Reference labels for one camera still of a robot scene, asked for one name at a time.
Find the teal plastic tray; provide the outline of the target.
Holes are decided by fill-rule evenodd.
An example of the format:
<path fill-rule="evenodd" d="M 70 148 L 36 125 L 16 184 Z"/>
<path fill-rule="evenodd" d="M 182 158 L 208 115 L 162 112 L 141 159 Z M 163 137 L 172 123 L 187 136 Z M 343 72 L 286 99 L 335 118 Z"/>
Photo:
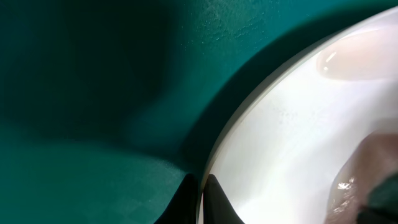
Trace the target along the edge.
<path fill-rule="evenodd" d="M 2 0 L 1 222 L 154 223 L 265 77 L 395 6 Z"/>

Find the white round plate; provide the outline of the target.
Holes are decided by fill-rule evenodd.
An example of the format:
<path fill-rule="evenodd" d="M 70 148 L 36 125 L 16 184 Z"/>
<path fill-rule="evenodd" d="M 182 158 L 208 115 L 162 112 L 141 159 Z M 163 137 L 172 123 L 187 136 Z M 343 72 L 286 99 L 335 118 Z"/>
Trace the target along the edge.
<path fill-rule="evenodd" d="M 397 8 L 301 50 L 242 102 L 213 146 L 200 223 L 322 223 L 340 169 L 397 131 Z"/>

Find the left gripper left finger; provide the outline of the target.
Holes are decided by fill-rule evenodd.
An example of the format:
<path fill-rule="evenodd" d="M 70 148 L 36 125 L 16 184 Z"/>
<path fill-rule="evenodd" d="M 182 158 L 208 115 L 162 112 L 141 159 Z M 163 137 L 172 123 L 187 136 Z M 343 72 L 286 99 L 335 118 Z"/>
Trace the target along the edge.
<path fill-rule="evenodd" d="M 155 224 L 196 224 L 198 180 L 187 174 Z"/>

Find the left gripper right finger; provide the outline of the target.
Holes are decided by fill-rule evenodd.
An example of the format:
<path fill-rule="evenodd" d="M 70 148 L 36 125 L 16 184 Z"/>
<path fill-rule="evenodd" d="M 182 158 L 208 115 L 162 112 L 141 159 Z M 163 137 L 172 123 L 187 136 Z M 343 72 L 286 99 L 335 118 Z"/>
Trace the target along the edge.
<path fill-rule="evenodd" d="M 203 191 L 203 223 L 244 224 L 213 174 L 208 176 Z"/>

